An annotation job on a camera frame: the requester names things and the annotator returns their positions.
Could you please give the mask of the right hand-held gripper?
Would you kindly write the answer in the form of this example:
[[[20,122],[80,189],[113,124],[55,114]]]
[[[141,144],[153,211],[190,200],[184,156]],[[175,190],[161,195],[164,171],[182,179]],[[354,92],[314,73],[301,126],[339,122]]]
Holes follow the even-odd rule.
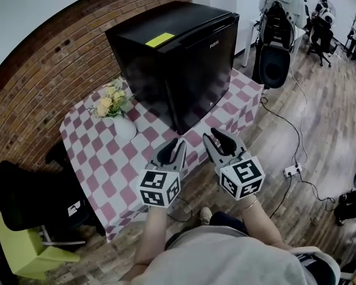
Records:
[[[258,158],[246,151],[244,142],[237,135],[216,128],[211,128],[211,133],[220,146],[208,134],[203,134],[202,141],[210,161],[219,167],[224,164],[224,157],[235,158],[217,169],[219,186],[236,201],[259,192],[265,173]]]

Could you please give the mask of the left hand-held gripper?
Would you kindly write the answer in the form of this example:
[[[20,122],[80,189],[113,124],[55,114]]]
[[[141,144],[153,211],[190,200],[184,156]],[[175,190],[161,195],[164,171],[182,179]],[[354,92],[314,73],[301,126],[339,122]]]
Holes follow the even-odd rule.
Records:
[[[144,205],[169,208],[181,191],[181,179],[186,160],[186,142],[182,141],[171,165],[170,158],[178,138],[160,144],[150,155],[138,176],[137,192]]]

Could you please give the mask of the person's left forearm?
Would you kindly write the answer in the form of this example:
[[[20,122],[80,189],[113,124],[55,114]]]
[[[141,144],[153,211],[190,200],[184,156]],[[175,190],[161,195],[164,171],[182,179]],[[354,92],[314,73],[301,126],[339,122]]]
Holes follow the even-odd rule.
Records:
[[[164,251],[167,231],[167,209],[150,207],[141,238],[133,258],[134,265],[149,265]]]

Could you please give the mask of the black mini fridge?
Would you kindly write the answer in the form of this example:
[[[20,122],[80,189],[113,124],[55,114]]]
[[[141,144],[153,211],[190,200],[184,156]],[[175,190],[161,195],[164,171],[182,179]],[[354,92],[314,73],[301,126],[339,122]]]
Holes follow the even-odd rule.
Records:
[[[132,94],[172,130],[163,59],[190,32],[229,13],[234,12],[173,1],[142,12],[106,31]],[[163,33],[173,34],[174,38],[155,48],[146,45]]]

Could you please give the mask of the white vase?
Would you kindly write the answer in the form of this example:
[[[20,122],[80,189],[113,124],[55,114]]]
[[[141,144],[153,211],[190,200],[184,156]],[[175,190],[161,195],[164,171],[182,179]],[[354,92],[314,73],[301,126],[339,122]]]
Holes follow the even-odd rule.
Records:
[[[122,115],[116,115],[113,118],[116,134],[124,140],[130,141],[137,134],[137,128],[135,124],[127,117]]]

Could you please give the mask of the pink white checkered tablecloth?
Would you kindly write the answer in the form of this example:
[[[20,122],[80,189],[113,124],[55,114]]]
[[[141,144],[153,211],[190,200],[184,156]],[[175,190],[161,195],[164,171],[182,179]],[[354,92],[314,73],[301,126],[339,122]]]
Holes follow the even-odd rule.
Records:
[[[125,110],[138,132],[131,140],[123,139],[111,119],[99,119],[90,112],[105,92],[101,86],[78,102],[66,114],[60,132],[82,190],[107,240],[112,240],[142,211],[136,191],[138,172],[155,148],[177,134],[142,104],[133,102]],[[261,95],[260,84],[232,71],[224,97],[183,135],[187,145],[185,174],[207,158],[202,135],[209,134],[211,128],[239,132],[251,125]]]

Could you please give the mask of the person's beige shoe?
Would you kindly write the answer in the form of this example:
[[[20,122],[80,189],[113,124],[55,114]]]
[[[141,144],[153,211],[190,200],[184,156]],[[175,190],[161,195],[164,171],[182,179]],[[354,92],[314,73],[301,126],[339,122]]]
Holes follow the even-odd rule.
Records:
[[[208,207],[203,207],[199,213],[199,220],[201,226],[208,226],[210,224],[212,212]]]

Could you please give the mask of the person's dark trouser leg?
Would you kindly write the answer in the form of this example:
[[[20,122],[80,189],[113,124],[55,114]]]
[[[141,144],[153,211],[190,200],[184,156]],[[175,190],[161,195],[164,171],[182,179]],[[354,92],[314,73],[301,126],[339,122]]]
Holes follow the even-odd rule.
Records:
[[[226,214],[222,211],[217,211],[212,215],[212,217],[209,219],[209,226],[227,226],[232,229],[235,229],[239,232],[241,232],[243,235],[248,236],[249,233],[246,229],[245,224],[230,216],[229,214]],[[165,244],[164,250],[168,250],[168,248],[185,232],[190,231],[192,229],[196,229],[198,226],[187,226],[180,232],[175,233]]]

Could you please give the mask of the white power strip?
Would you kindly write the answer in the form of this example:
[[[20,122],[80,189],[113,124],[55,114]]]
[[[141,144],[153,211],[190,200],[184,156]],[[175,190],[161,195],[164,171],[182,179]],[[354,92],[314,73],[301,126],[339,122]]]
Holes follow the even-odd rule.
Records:
[[[283,173],[286,178],[294,176],[298,173],[302,172],[302,165],[300,163],[294,164],[290,167],[284,169]]]

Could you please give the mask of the yellow flower bouquet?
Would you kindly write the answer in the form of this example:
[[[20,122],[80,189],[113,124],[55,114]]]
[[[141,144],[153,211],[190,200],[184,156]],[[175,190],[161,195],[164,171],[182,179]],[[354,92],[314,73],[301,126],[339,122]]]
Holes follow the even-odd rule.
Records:
[[[126,83],[123,78],[116,78],[104,85],[104,95],[98,103],[91,105],[88,111],[99,119],[125,118],[125,107],[132,103],[134,95],[126,91]]]

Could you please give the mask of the black speaker on stand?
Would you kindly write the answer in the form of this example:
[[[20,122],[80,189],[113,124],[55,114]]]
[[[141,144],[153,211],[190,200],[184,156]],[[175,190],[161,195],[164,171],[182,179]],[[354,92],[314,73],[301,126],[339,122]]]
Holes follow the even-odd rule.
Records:
[[[260,20],[261,42],[258,76],[265,88],[284,85],[294,47],[294,25],[291,16],[278,1],[265,10]]]

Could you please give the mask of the person's grey sweatshirt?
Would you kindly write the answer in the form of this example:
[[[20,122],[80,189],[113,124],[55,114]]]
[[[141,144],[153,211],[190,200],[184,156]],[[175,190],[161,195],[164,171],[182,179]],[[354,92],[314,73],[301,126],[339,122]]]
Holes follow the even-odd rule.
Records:
[[[289,251],[225,226],[181,234],[129,285],[338,285],[337,262],[316,247]]]

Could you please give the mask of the white printed tag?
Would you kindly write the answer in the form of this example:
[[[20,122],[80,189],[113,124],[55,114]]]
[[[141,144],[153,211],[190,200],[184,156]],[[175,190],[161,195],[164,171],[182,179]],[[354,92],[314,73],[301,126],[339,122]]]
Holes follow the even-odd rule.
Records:
[[[77,201],[75,204],[68,207],[68,216],[71,217],[78,212],[78,209],[81,207],[81,201]]]

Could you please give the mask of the yellow sticker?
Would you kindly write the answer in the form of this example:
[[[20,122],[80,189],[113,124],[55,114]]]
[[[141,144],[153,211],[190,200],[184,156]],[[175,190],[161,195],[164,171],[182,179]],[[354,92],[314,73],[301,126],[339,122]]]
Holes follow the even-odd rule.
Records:
[[[167,42],[168,40],[170,40],[172,38],[174,38],[173,34],[163,33],[163,34],[160,34],[159,36],[149,40],[148,42],[146,42],[146,45],[151,48],[156,48],[159,45],[162,45],[163,43]]]

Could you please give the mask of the lime green chair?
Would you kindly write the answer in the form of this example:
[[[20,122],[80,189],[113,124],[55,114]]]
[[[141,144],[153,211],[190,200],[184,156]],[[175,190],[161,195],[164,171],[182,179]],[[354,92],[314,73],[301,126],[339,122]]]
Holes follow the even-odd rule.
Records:
[[[80,260],[74,252],[44,245],[37,229],[10,230],[1,214],[0,244],[12,273],[20,277],[44,281],[45,272]]]

